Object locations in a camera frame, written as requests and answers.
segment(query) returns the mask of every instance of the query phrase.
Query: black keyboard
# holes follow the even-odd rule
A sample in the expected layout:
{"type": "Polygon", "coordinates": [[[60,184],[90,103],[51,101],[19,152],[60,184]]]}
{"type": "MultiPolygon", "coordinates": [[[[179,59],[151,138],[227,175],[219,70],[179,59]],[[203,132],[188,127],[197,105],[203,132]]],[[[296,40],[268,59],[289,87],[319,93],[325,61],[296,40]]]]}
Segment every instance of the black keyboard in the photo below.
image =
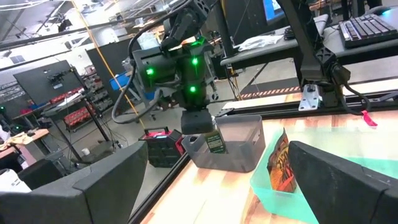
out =
{"type": "Polygon", "coordinates": [[[374,14],[340,22],[339,27],[345,48],[398,39],[398,30],[374,14]]]}

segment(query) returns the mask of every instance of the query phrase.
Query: concrete floor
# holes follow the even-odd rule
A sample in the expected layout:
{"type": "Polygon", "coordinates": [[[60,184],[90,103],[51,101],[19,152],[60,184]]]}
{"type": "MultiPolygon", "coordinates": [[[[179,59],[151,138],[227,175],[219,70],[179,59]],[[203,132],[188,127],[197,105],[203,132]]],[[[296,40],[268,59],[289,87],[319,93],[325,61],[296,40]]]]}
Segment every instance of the concrete floor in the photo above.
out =
{"type": "MultiPolygon", "coordinates": [[[[385,5],[394,5],[394,0],[383,0],[385,5]]],[[[347,65],[346,68],[351,70],[351,82],[359,82],[375,78],[384,77],[397,77],[398,76],[398,57],[384,58],[380,60],[373,60],[370,62],[357,63],[353,65],[347,65]]],[[[256,65],[249,67],[246,71],[239,75],[238,83],[239,88],[242,90],[257,73],[262,65],[256,65]]],[[[279,60],[276,62],[269,63],[268,66],[261,72],[256,78],[257,83],[271,82],[276,80],[283,80],[287,78],[295,77],[294,64],[291,58],[279,60]]],[[[217,82],[218,94],[220,100],[232,99],[233,95],[229,87],[228,82],[222,81],[217,82]]],[[[211,114],[216,114],[226,103],[213,103],[208,106],[211,114]]],[[[157,120],[151,121],[148,117],[144,117],[143,122],[147,128],[156,128],[161,126],[168,126],[169,129],[180,129],[180,118],[182,114],[181,108],[175,108],[164,112],[155,112],[157,114],[157,120]]],[[[116,124],[110,118],[110,112],[107,112],[104,116],[105,121],[109,121],[109,127],[113,132],[123,135],[128,142],[124,142],[119,139],[120,142],[126,146],[131,145],[141,137],[144,132],[140,124],[116,124]]],[[[58,142],[61,148],[65,149],[67,154],[68,149],[66,144],[60,139],[59,133],[53,128],[50,130],[54,139],[58,142]]],[[[100,132],[97,130],[94,123],[90,123],[87,126],[81,128],[76,133],[67,133],[67,136],[73,142],[74,147],[81,151],[83,148],[94,146],[97,144],[97,140],[102,140],[100,132]]],[[[147,166],[144,183],[142,184],[141,191],[136,200],[134,209],[139,206],[153,188],[169,173],[170,169],[155,168],[150,164],[147,166]]]]}

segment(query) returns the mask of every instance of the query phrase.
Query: overhead pipe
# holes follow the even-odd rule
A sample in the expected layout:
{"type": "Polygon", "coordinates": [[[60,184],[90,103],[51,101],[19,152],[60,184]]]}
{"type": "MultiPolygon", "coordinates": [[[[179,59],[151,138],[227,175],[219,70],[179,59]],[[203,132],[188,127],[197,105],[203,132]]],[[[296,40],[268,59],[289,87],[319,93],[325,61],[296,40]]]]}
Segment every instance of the overhead pipe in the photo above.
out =
{"type": "MultiPolygon", "coordinates": [[[[114,26],[114,25],[122,23],[122,22],[134,22],[138,18],[149,17],[149,16],[158,16],[158,15],[161,15],[161,14],[164,14],[164,13],[165,13],[165,11],[154,12],[154,13],[145,14],[145,15],[141,15],[141,16],[130,17],[130,18],[127,18],[125,20],[106,22],[106,23],[103,23],[103,24],[96,24],[96,25],[89,26],[88,28],[90,30],[92,30],[92,29],[96,29],[96,28],[100,28],[100,27],[104,27],[104,26],[114,26]]],[[[37,42],[37,41],[41,41],[41,40],[47,40],[47,39],[51,39],[51,38],[54,38],[54,37],[61,37],[61,36],[64,36],[64,35],[69,35],[69,34],[73,34],[73,33],[76,33],[76,32],[83,32],[83,31],[86,31],[86,28],[63,31],[63,32],[60,32],[58,34],[44,35],[44,36],[41,36],[41,37],[33,37],[33,38],[30,38],[30,39],[17,40],[17,41],[6,43],[6,44],[0,44],[0,50],[8,50],[11,47],[15,48],[15,47],[18,47],[20,45],[27,45],[27,44],[32,43],[32,42],[37,42]]]]}

